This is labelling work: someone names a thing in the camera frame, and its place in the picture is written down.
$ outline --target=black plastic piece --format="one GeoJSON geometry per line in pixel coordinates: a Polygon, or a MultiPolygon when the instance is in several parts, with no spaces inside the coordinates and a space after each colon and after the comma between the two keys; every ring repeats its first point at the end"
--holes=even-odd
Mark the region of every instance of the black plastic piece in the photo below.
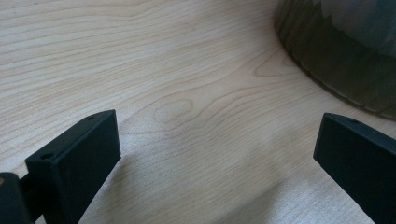
{"type": "MultiPolygon", "coordinates": [[[[119,160],[116,112],[91,115],[25,160],[29,174],[20,181],[24,205],[18,207],[32,222],[43,214],[49,224],[78,223],[119,160]]],[[[5,203],[13,201],[1,194],[5,203]]]]}
{"type": "Polygon", "coordinates": [[[375,223],[396,223],[396,140],[325,114],[314,159],[375,223]]]}
{"type": "Polygon", "coordinates": [[[12,173],[0,173],[0,223],[29,224],[20,179],[12,173]]]}

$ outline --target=table surface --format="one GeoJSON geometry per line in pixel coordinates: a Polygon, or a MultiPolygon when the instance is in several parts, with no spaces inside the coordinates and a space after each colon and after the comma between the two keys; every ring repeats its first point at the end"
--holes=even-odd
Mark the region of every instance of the table surface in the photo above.
{"type": "Polygon", "coordinates": [[[280,45],[276,0],[0,3],[0,168],[118,116],[122,159],[80,223],[372,223],[312,159],[324,112],[396,137],[280,45]]]}

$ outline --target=black plastic bracket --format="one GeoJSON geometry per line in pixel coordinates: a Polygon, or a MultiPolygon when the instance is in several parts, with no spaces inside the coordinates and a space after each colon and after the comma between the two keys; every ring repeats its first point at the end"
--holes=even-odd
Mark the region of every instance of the black plastic bracket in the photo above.
{"type": "Polygon", "coordinates": [[[396,140],[324,114],[314,159],[375,223],[396,223],[396,140]]]}
{"type": "Polygon", "coordinates": [[[0,173],[0,223],[78,223],[119,160],[116,111],[81,120],[28,157],[21,180],[0,173]]]}

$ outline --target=wooden table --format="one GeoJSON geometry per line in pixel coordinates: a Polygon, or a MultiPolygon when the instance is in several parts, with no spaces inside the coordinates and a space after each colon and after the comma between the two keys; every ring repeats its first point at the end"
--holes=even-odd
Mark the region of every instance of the wooden table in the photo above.
{"type": "Polygon", "coordinates": [[[324,112],[396,137],[323,90],[276,0],[0,3],[0,170],[117,110],[122,160],[80,223],[372,223],[312,159],[324,112]]]}

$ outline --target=screw hole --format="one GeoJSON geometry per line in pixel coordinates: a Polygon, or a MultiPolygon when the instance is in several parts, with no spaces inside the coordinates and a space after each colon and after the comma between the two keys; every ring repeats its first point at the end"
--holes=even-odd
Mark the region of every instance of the screw hole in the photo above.
{"type": "Polygon", "coordinates": [[[42,155],[40,158],[41,158],[41,160],[48,160],[51,157],[53,157],[53,154],[52,153],[47,153],[47,154],[42,155]]]}
{"type": "Polygon", "coordinates": [[[349,121],[352,122],[352,123],[356,123],[356,124],[359,123],[359,122],[358,122],[357,120],[355,120],[355,119],[350,119],[349,121]]]}

